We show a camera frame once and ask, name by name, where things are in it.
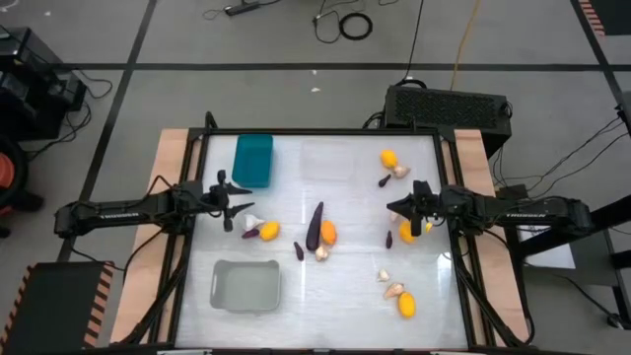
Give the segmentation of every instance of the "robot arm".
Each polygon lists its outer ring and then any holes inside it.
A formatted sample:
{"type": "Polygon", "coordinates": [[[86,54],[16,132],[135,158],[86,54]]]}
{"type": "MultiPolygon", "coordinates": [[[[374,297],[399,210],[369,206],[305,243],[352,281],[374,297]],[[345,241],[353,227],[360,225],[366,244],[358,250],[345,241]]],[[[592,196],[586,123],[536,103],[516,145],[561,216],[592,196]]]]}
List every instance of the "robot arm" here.
{"type": "Polygon", "coordinates": [[[67,239],[83,236],[96,228],[155,224],[166,233],[181,234],[186,227],[184,220],[199,213],[216,218],[223,214],[224,230],[230,232],[232,218],[253,203],[230,208],[228,196],[251,191],[226,183],[225,171],[217,173],[217,180],[219,183],[206,193],[201,181],[186,181],[138,200],[72,202],[55,213],[54,232],[67,239]]]}
{"type": "Polygon", "coordinates": [[[563,197],[539,200],[513,200],[485,196],[457,185],[443,187],[433,194],[427,181],[414,181],[413,192],[389,203],[387,209],[409,219],[412,235],[421,235],[422,220],[453,218],[465,234],[481,234],[494,225],[550,226],[565,233],[586,234],[594,227],[590,209],[583,202],[563,197]]]}

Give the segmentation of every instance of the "metal stand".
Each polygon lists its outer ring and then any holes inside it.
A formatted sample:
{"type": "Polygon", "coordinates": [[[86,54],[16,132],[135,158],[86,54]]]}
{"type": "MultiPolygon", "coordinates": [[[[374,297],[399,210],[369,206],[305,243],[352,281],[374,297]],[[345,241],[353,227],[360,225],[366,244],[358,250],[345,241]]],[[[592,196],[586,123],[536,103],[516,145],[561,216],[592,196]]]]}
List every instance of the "metal stand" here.
{"type": "MultiPolygon", "coordinates": [[[[514,190],[516,189],[513,187],[507,187],[501,189],[500,193],[508,194],[514,190]]],[[[522,267],[527,256],[576,242],[570,247],[577,262],[577,269],[572,271],[553,269],[553,271],[567,277],[580,279],[584,283],[611,287],[620,319],[626,323],[631,323],[631,303],[620,273],[620,269],[631,267],[631,250],[613,252],[607,231],[610,227],[631,220],[631,195],[603,206],[590,215],[595,227],[590,234],[585,236],[548,231],[520,242],[517,233],[513,231],[507,233],[507,237],[513,240],[510,245],[512,255],[516,258],[516,272],[522,267]]]]}

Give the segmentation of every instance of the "wooden board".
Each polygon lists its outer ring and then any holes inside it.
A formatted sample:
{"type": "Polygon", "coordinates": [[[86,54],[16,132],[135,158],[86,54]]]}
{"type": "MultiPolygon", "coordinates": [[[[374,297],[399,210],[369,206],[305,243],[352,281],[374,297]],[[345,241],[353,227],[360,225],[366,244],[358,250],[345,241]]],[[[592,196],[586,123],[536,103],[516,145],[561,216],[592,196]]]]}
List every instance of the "wooden board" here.
{"type": "MultiPolygon", "coordinates": [[[[158,175],[163,176],[170,183],[176,183],[179,180],[187,134],[187,129],[165,129],[162,131],[149,179],[150,184],[158,175]]],[[[154,192],[166,188],[167,186],[159,181],[154,192]]],[[[133,250],[136,250],[158,231],[157,226],[138,227],[133,250]]],[[[134,261],[129,265],[110,342],[120,341],[127,336],[155,300],[166,247],[167,235],[160,236],[138,252],[134,261]]],[[[166,308],[165,314],[170,314],[170,310],[170,307],[166,308]]]]}
{"type": "MultiPolygon", "coordinates": [[[[495,196],[495,187],[480,131],[456,131],[456,145],[466,188],[480,194],[495,196]]],[[[505,238],[501,228],[492,230],[505,238]]],[[[526,340],[526,319],[508,250],[487,234],[478,236],[476,244],[487,299],[513,333],[519,339],[526,340]]],[[[498,345],[502,344],[497,334],[495,339],[498,345]]]]}

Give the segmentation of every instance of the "small eggplant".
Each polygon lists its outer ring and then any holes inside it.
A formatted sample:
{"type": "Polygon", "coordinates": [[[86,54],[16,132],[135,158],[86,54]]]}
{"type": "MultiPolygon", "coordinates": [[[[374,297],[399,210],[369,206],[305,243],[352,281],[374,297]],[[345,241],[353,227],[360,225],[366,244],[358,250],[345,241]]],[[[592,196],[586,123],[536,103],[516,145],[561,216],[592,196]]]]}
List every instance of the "small eggplant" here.
{"type": "Polygon", "coordinates": [[[300,247],[298,242],[294,242],[294,248],[296,248],[296,257],[298,258],[298,260],[303,261],[305,259],[305,252],[300,247]]]}
{"type": "Polygon", "coordinates": [[[379,187],[386,186],[386,183],[390,178],[392,178],[392,174],[388,174],[387,177],[384,177],[381,180],[379,180],[379,187]]]}
{"type": "Polygon", "coordinates": [[[243,239],[248,239],[248,238],[258,237],[258,234],[259,234],[259,233],[260,233],[260,232],[259,232],[256,228],[254,228],[253,230],[249,230],[249,231],[245,232],[245,233],[241,236],[241,238],[243,238],[243,239]]]}
{"type": "Polygon", "coordinates": [[[307,230],[306,246],[309,251],[316,251],[319,246],[319,228],[322,224],[322,210],[324,209],[324,202],[317,205],[315,209],[312,221],[309,223],[309,229],[307,230]]]}
{"type": "Polygon", "coordinates": [[[386,248],[387,249],[392,248],[392,232],[391,231],[387,231],[386,248]]]}

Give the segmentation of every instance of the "table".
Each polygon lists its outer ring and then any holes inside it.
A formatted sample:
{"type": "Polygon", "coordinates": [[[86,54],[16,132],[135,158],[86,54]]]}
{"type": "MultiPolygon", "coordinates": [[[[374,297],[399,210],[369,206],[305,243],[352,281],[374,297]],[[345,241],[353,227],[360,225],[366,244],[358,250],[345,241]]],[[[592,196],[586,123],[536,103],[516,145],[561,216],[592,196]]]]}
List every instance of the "table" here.
{"type": "MultiPolygon", "coordinates": [[[[169,181],[178,181],[188,136],[189,131],[186,129],[163,130],[150,180],[156,175],[162,175],[169,181]]],[[[493,194],[493,183],[479,131],[457,131],[456,146],[464,184],[475,192],[493,194]]],[[[449,147],[445,142],[443,148],[446,161],[450,162],[449,147]]],[[[199,156],[199,144],[193,145],[190,149],[192,149],[193,155],[191,162],[196,162],[196,157],[199,156]]],[[[450,181],[454,181],[455,175],[454,170],[450,169],[451,164],[446,164],[446,166],[448,168],[448,178],[450,178],[450,181]]],[[[197,168],[194,163],[191,164],[191,167],[192,169],[188,172],[188,177],[186,177],[189,179],[195,178],[197,168]]],[[[165,188],[165,186],[161,185],[157,186],[157,188],[165,188]]],[[[136,235],[134,248],[140,246],[156,232],[157,227],[140,227],[136,235]]],[[[175,243],[173,258],[177,260],[183,238],[177,238],[172,243],[175,243]]],[[[167,244],[167,237],[160,237],[136,256],[123,287],[111,341],[117,341],[124,337],[136,322],[144,316],[146,310],[153,302],[160,282],[167,244]]],[[[526,339],[526,321],[508,251],[497,241],[494,241],[493,238],[487,236],[478,237],[476,245],[487,298],[513,332],[519,338],[526,339]]],[[[172,299],[163,311],[160,329],[154,332],[152,340],[165,341],[175,337],[174,334],[169,332],[169,324],[174,313],[173,304],[172,296],[172,299]]],[[[472,343],[486,344],[487,341],[485,340],[484,326],[479,309],[470,297],[469,304],[471,307],[471,333],[475,337],[472,343]]]]}

